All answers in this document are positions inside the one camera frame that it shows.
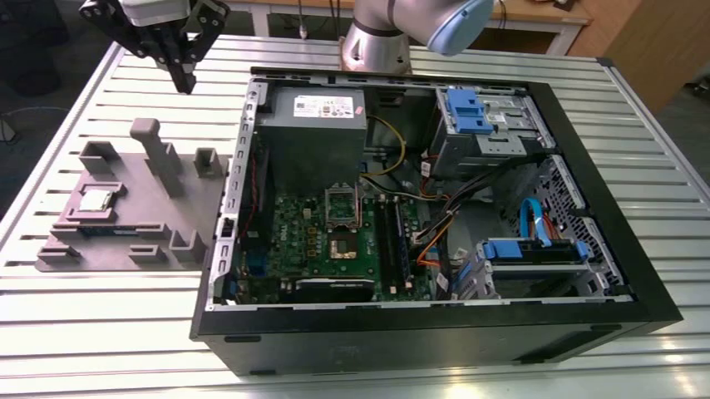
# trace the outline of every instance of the yellow wire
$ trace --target yellow wire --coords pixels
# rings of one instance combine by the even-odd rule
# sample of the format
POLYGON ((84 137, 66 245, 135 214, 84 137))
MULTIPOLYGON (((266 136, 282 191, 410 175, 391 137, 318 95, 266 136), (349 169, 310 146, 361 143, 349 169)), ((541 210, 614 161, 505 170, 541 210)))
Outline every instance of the yellow wire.
POLYGON ((422 251, 422 253, 419 254, 419 256, 418 256, 418 264, 425 262, 423 259, 425 259, 426 254, 430 252, 430 249, 434 246, 434 243, 442 238, 442 235, 445 234, 445 231, 447 230, 449 226, 451 226, 451 223, 454 223, 454 218, 453 217, 451 217, 451 220, 449 221, 449 223, 446 224, 446 226, 443 227, 442 231, 439 231, 439 233, 434 237, 434 240, 426 246, 425 251, 422 251))
POLYGON ((399 159, 398 159, 398 162, 395 163, 395 165, 393 165, 391 167, 389 167, 385 170, 381 170, 379 172, 363 173, 362 174, 362 176, 373 177, 373 176, 382 176, 382 175, 393 172, 398 168, 398 166, 402 165, 402 162, 405 162, 405 152, 406 152, 406 149, 407 149, 407 142, 405 141, 402 133, 399 133, 398 129, 395 129, 395 126, 393 126, 389 121, 386 121, 385 119, 382 119, 379 116, 375 116, 375 115, 369 115, 367 117, 373 118, 373 119, 377 119, 385 126, 387 126, 387 129, 390 129, 391 132, 398 137, 399 148, 401 148, 399 159))

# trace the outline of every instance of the blue plastic latch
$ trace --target blue plastic latch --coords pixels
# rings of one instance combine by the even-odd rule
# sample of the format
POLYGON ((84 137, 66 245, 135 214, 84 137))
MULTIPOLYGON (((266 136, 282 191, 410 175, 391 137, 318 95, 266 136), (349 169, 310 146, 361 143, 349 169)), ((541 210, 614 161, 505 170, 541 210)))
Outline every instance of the blue plastic latch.
POLYGON ((487 259, 519 259, 523 257, 518 242, 507 240, 489 241, 487 244, 483 244, 483 253, 486 254, 487 259))
POLYGON ((583 241, 577 241, 575 246, 577 246, 577 252, 579 253, 579 257, 582 258, 582 260, 587 260, 589 258, 587 244, 583 241))
POLYGON ((451 116, 457 124, 457 133, 490 135, 493 133, 493 125, 483 117, 486 105, 478 100, 477 92, 450 89, 446 94, 449 96, 451 116))
POLYGON ((486 255, 486 259, 494 259, 497 256, 497 249, 494 248, 491 243, 483 244, 483 255, 486 255))

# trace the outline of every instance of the table leg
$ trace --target table leg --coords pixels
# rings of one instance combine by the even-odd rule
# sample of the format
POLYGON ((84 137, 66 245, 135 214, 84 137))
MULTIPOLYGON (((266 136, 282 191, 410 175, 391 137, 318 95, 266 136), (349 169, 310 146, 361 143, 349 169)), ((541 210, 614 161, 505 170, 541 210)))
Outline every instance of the table leg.
POLYGON ((567 55, 569 48, 573 46, 581 30, 582 27, 579 25, 565 25, 562 27, 559 33, 555 35, 555 39, 553 39, 553 42, 550 43, 547 49, 549 56, 567 55))
POLYGON ((252 4, 250 7, 252 14, 254 35, 268 37, 268 14, 271 13, 267 4, 252 4))

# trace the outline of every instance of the sticker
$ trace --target sticker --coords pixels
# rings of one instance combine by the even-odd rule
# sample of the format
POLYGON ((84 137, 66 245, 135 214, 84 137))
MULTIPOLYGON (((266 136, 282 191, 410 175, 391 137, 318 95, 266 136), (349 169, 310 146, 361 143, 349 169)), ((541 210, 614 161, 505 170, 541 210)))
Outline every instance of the sticker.
POLYGON ((503 114, 489 114, 487 117, 490 122, 506 123, 503 114))
POLYGON ((430 177, 431 175, 431 164, 429 162, 422 162, 422 176, 430 177))
POLYGON ((353 97, 297 96, 293 115, 297 118, 354 118, 353 97))
POLYGON ((449 279, 441 273, 437 275, 437 284, 439 284, 443 291, 449 291, 449 279))
POLYGON ((453 260, 461 260, 469 256, 469 251, 463 248, 457 249, 453 260))

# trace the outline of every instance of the power supply label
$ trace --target power supply label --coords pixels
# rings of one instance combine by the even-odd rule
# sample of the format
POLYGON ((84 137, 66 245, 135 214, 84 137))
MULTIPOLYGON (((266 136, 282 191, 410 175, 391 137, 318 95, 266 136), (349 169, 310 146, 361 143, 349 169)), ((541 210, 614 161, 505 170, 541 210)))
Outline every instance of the power supply label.
POLYGON ((353 97, 298 96, 293 115, 297 118, 354 118, 353 97))

